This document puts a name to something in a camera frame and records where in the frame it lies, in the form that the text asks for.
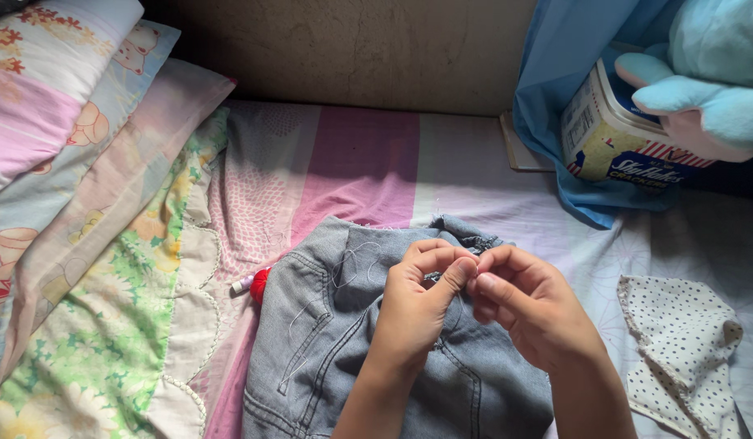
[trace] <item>pink striped bed sheet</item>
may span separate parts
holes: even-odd
[[[497,119],[228,101],[230,145],[209,189],[221,240],[206,287],[218,344],[190,382],[206,438],[241,437],[242,396],[259,306],[231,282],[272,264],[326,215],[421,227],[457,215],[557,265],[596,323],[618,371],[638,360],[616,296],[621,274],[707,282],[745,328],[732,381],[753,431],[753,202],[685,192],[665,213],[625,211],[596,230],[557,200],[554,174],[511,170]],[[634,415],[640,437],[674,435]],[[555,437],[555,428],[547,433]]]

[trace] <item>blue plastic bag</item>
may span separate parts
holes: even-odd
[[[512,105],[515,131],[534,151],[555,162],[558,195],[577,218],[611,228],[621,207],[664,210],[679,189],[647,195],[624,181],[592,183],[571,175],[561,161],[561,112],[613,41],[652,45],[668,41],[683,0],[539,0],[523,45]]]

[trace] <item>forearm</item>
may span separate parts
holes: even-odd
[[[560,439],[636,439],[629,401],[609,358],[569,362],[550,383]]]
[[[415,377],[366,357],[331,439],[398,437]]]

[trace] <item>red pincushion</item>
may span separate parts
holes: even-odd
[[[255,273],[255,278],[252,281],[252,285],[249,285],[249,295],[258,304],[263,304],[263,292],[266,290],[266,280],[268,280],[268,273],[271,272],[271,268],[262,269]]]

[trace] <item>blue stuffed toy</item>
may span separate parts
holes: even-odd
[[[753,0],[686,0],[669,43],[616,60],[678,146],[703,159],[753,157]]]

